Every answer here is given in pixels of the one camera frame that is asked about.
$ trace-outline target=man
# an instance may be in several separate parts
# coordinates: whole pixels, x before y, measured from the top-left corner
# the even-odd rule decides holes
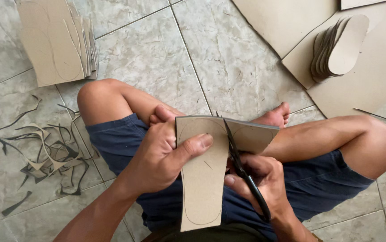
[[[231,172],[224,180],[221,226],[180,233],[177,177],[212,145],[212,136],[197,135],[176,148],[174,117],[183,114],[114,79],[84,85],[78,106],[91,142],[119,176],[55,241],[110,241],[135,201],[147,227],[158,231],[152,241],[317,241],[301,222],[356,196],[386,171],[386,124],[359,115],[285,128],[290,110],[283,102],[252,120],[279,126],[278,135],[260,155],[241,157],[271,222],[260,219],[248,186]]]

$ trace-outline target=navy blue shorts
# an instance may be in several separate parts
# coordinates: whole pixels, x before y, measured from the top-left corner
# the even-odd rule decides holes
[[[147,130],[136,114],[87,127],[91,143],[116,175],[128,165]],[[349,168],[338,149],[313,159],[284,163],[283,167],[287,198],[300,221],[332,210],[374,182]],[[144,225],[151,231],[176,224],[182,215],[182,181],[178,179],[160,192],[145,193],[137,203],[143,209]],[[244,223],[276,239],[271,225],[258,217],[250,202],[226,186],[221,223]]]

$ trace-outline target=scissors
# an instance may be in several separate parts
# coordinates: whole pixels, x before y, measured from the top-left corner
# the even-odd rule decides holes
[[[243,168],[243,164],[241,163],[241,158],[239,157],[238,149],[236,148],[235,140],[233,139],[232,132],[229,129],[228,124],[226,123],[226,120],[223,118],[224,125],[226,126],[226,131],[228,133],[229,138],[229,152],[230,157],[232,158],[233,165],[236,169],[236,174],[245,180],[248,187],[250,188],[250,191],[253,193],[254,197],[256,198],[257,202],[259,203],[260,208],[262,209],[263,216],[259,215],[263,219],[263,221],[269,223],[271,219],[271,213],[269,211],[268,205],[265,202],[265,199],[263,199],[262,194],[260,193],[259,189],[257,188],[256,184],[254,183],[253,179]]]

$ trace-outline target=metal rod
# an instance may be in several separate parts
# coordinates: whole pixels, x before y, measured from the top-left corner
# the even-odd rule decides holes
[[[356,109],[356,110],[359,110],[359,111],[361,111],[361,112],[364,112],[364,113],[368,113],[368,114],[371,114],[371,115],[377,116],[377,117],[379,117],[379,118],[384,118],[384,119],[386,120],[386,118],[385,118],[385,117],[382,117],[382,116],[380,116],[380,115],[377,115],[377,114],[373,114],[373,113],[370,113],[370,112],[367,112],[367,111],[365,111],[365,110],[362,110],[362,109],[358,109],[358,108],[353,108],[353,109]]]

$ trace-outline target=floor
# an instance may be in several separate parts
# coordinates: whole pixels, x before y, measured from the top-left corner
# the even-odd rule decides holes
[[[282,101],[290,103],[290,125],[324,119],[275,53],[245,22],[230,0],[74,0],[93,19],[100,60],[99,79],[116,78],[191,114],[215,113],[255,118]],[[34,70],[19,41],[21,23],[14,0],[0,0],[0,127],[43,99],[21,124],[60,123],[71,116],[57,103],[77,109],[76,95],[86,81],[37,88]],[[379,111],[386,116],[386,105]],[[90,142],[82,120],[75,125],[87,155]],[[34,147],[19,143],[25,153]],[[18,190],[24,160],[0,145],[0,241],[51,241],[98,197],[115,175],[95,159],[81,184],[81,196],[61,196],[60,179],[50,177]],[[33,194],[9,216],[1,211]],[[325,241],[386,242],[386,173],[354,199],[304,222]],[[135,204],[113,241],[141,241],[150,232]]]

